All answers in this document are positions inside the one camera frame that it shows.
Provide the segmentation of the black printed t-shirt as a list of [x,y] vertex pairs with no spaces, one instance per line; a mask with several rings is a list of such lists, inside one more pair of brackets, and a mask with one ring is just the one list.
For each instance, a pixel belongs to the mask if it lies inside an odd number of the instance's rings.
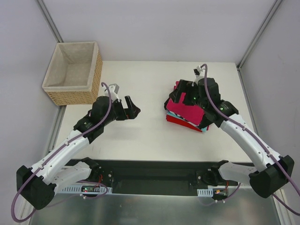
[[[165,101],[165,103],[164,103],[164,109],[166,110],[166,113],[167,112],[170,112],[170,111],[168,111],[167,109],[166,109],[166,101]],[[210,124],[210,122],[206,119],[206,117],[205,117],[205,115],[203,116],[203,118],[202,118],[202,122],[200,123],[200,125],[198,125],[198,126],[196,126],[196,127],[199,127],[199,128],[205,128],[205,127],[207,127],[207,126],[209,126],[209,124]]]

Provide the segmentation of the magenta pink t-shirt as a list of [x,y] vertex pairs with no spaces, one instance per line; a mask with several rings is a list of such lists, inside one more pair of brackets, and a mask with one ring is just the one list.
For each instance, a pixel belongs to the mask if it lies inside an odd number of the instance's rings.
[[196,105],[191,106],[183,104],[185,95],[185,93],[181,94],[179,103],[174,103],[171,98],[168,98],[165,107],[168,111],[198,126],[202,122],[204,111]]

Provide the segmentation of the light teal t-shirt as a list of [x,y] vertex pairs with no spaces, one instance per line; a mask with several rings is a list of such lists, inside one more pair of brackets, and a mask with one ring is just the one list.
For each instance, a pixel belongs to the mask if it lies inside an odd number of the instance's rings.
[[[171,113],[171,112],[167,112],[166,114],[169,114],[169,115],[171,115],[171,116],[173,116],[173,117],[175,117],[175,118],[182,119],[182,118],[176,116],[175,114],[173,114],[173,113]],[[202,132],[206,132],[207,130],[209,130],[209,126],[207,126],[207,127],[205,127],[205,128],[199,128],[199,129],[201,129]]]

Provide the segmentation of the red t-shirt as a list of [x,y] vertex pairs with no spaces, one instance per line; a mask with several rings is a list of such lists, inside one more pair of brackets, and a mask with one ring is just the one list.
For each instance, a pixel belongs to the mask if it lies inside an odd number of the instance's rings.
[[186,128],[189,128],[189,129],[192,129],[192,130],[195,130],[195,131],[198,131],[200,133],[202,133],[203,131],[191,124],[189,124],[188,122],[182,120],[182,119],[179,119],[179,118],[175,118],[169,114],[166,115],[166,120],[168,122],[171,122],[171,123],[174,123],[174,124],[177,124],[177,125],[180,125],[180,126],[183,126],[183,127],[186,127]]

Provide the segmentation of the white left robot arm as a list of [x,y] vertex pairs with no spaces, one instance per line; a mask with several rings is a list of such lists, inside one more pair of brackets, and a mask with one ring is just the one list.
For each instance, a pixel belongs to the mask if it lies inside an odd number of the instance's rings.
[[137,117],[140,108],[132,102],[130,96],[125,96],[125,101],[127,108],[123,108],[119,99],[98,97],[64,142],[30,168],[23,165],[17,170],[18,193],[35,209],[41,210],[67,185],[85,179],[95,182],[99,177],[99,167],[88,157],[64,172],[61,169],[75,154],[102,135],[106,125],[115,120],[132,120]]

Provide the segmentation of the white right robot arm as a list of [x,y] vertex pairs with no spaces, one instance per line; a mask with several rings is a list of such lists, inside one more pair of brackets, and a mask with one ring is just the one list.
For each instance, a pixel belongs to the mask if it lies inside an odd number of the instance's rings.
[[227,133],[251,159],[253,166],[239,165],[227,160],[214,164],[202,175],[208,185],[222,185],[227,180],[248,184],[262,198],[268,198],[289,182],[294,160],[281,156],[249,129],[237,108],[221,98],[213,78],[199,81],[179,80],[168,101],[176,106],[202,111],[200,128],[215,124]]

